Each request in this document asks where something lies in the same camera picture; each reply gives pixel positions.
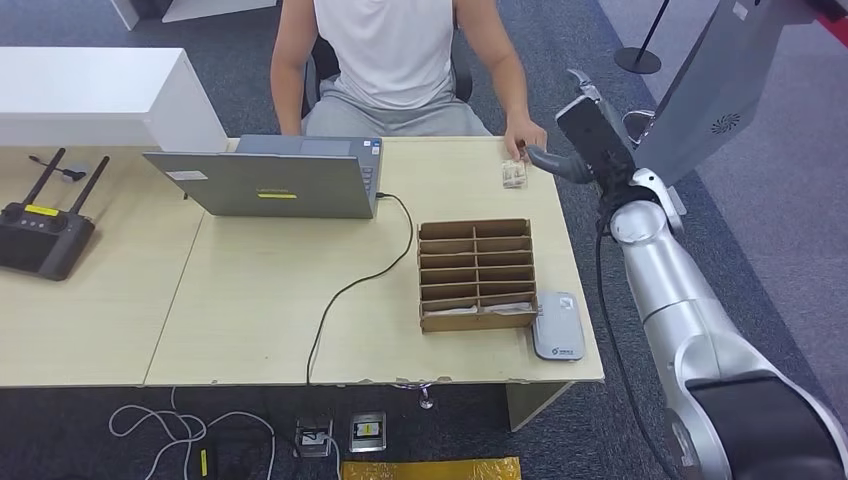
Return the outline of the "person's left hand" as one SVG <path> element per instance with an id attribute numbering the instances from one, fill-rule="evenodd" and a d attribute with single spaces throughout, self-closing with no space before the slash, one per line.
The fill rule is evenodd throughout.
<path id="1" fill-rule="evenodd" d="M 528 114 L 509 114 L 503 135 L 507 152 L 514 161 L 526 160 L 528 146 L 547 150 L 547 132 L 537 125 Z"/>

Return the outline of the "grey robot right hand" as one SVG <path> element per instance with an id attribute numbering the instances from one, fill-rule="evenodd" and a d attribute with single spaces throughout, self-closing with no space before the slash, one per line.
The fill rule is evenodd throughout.
<path id="1" fill-rule="evenodd" d="M 610 189 L 627 183 L 635 172 L 634 148 L 621 116 L 583 71 L 571 69 L 574 98 L 554 116 L 575 153 L 562 156 L 529 146 L 535 167 L 574 184 L 597 183 Z"/>

